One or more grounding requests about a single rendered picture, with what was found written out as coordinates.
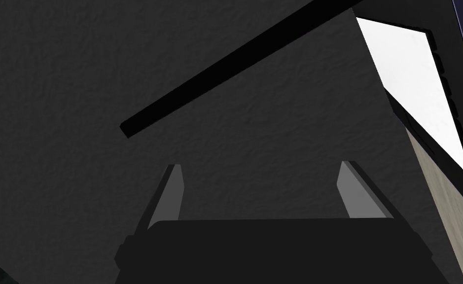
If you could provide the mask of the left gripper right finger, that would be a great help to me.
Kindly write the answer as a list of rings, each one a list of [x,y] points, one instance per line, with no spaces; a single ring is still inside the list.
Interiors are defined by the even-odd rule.
[[[403,216],[356,161],[342,161],[336,186],[350,218]]]

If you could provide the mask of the black long bar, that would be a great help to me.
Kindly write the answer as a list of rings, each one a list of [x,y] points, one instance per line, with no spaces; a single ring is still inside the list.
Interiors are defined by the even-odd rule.
[[[131,138],[362,1],[312,0],[123,121],[122,133]]]

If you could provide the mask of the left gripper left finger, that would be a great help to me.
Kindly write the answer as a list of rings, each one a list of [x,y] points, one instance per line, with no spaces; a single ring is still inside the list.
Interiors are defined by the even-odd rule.
[[[180,164],[170,164],[149,200],[135,229],[136,235],[145,232],[159,221],[179,219],[184,194],[184,181]]]

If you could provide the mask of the white window with black frame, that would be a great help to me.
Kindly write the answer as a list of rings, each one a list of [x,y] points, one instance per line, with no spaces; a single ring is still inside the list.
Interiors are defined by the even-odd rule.
[[[453,0],[353,7],[395,115],[463,196],[463,35]]]

